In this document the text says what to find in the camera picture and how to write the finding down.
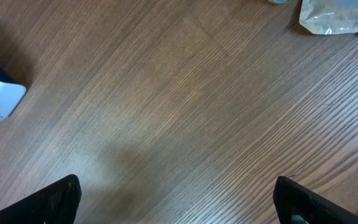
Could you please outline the white long pouch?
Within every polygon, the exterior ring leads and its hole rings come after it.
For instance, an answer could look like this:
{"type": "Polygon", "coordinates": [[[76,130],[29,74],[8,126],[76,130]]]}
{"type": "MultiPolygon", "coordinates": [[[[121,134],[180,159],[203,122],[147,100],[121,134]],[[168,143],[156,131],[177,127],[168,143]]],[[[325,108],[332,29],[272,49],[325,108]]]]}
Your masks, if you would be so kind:
{"type": "Polygon", "coordinates": [[[358,33],[358,0],[303,0],[299,23],[317,35],[358,33]]]}

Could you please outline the green lid jar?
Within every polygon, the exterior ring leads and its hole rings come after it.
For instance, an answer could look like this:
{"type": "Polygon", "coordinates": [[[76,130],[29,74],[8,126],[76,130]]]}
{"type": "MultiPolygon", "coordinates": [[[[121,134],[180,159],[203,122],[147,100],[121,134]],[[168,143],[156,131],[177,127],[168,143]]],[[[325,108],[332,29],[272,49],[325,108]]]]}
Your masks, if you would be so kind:
{"type": "Polygon", "coordinates": [[[278,5],[281,5],[281,4],[290,4],[293,0],[268,0],[269,3],[272,3],[272,4],[278,4],[278,5]]]}

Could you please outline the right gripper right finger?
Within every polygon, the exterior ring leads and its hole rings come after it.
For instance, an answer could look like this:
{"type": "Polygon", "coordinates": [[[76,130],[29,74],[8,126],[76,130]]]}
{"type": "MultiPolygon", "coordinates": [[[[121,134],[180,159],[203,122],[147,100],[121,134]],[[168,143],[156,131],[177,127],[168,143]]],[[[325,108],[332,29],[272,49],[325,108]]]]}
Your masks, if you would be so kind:
{"type": "Polygon", "coordinates": [[[281,224],[358,224],[358,216],[285,176],[277,178],[273,202],[281,224]]]}

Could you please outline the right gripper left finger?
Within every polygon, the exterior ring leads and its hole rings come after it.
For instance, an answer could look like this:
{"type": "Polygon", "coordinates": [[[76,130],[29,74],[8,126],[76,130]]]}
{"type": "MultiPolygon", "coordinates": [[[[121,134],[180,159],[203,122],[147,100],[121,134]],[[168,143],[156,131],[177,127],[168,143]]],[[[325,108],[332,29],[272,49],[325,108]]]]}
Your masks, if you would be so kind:
{"type": "Polygon", "coordinates": [[[73,224],[81,200],[81,185],[70,174],[0,210],[0,224],[73,224]]]}

